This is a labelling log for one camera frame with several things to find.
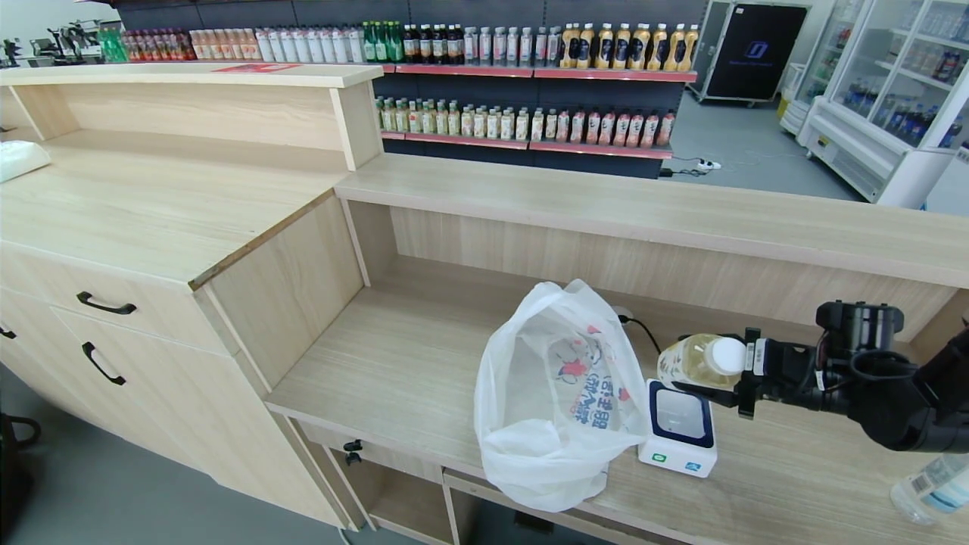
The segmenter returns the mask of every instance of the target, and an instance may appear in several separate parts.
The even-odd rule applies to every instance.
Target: white wall
[[[50,38],[47,28],[75,20],[118,20],[107,4],[74,0],[0,0],[0,41],[20,38],[21,54],[30,54],[30,41]]]

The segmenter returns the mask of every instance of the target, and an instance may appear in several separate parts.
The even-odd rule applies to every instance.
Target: checkout counter
[[[924,362],[969,309],[969,218],[386,154],[379,67],[226,68],[0,73],[4,115],[21,107],[6,138],[52,157],[0,186],[0,319],[65,330],[64,357],[98,347],[63,369],[0,338],[42,395],[224,486],[425,543],[466,541],[482,498],[616,543],[964,542],[963,514],[917,527],[889,500],[933,455],[769,402],[754,421],[714,407],[707,479],[631,449],[601,494],[529,511],[484,480],[472,399],[488,337],[540,279],[584,279],[661,345],[745,327],[813,344],[821,303],[884,302],[906,317],[895,349]]]

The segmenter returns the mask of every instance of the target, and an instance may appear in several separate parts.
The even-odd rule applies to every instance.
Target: drawer handle
[[[104,375],[107,380],[110,380],[111,382],[113,382],[114,384],[117,384],[118,386],[121,386],[122,384],[127,382],[123,376],[118,375],[115,377],[111,377],[111,376],[108,376],[108,374],[105,372],[104,369],[101,369],[101,366],[99,366],[98,363],[94,361],[94,357],[92,356],[92,354],[94,354],[94,344],[92,344],[90,341],[86,342],[85,344],[82,344],[80,348],[81,350],[84,351],[84,355],[87,356],[87,359],[90,360],[92,364],[94,364],[94,367],[98,368],[98,371],[100,371],[101,374]]]
[[[92,297],[94,296],[88,292],[78,293],[78,301],[80,301],[82,305],[93,306],[98,310],[103,310],[105,312],[113,312],[114,314],[131,314],[135,310],[138,310],[138,307],[132,305],[131,303],[126,303],[125,305],[119,306],[118,308],[98,305],[97,303],[91,303]]]

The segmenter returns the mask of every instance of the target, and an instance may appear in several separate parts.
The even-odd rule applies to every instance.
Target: white bottle cap
[[[718,338],[703,351],[706,365],[726,376],[741,374],[746,360],[747,347],[735,338]]]

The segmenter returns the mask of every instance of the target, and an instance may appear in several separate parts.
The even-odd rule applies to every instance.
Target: glass-door refrigerator
[[[797,141],[868,201],[918,208],[965,139],[969,0],[870,0]]]
[[[873,1],[837,0],[834,3],[825,30],[821,33],[821,38],[807,62],[807,69],[804,71],[804,77],[794,100],[781,117],[781,127],[785,130],[794,134],[800,131],[814,97],[825,94],[828,89],[834,69],[851,41],[860,14],[868,9]]]

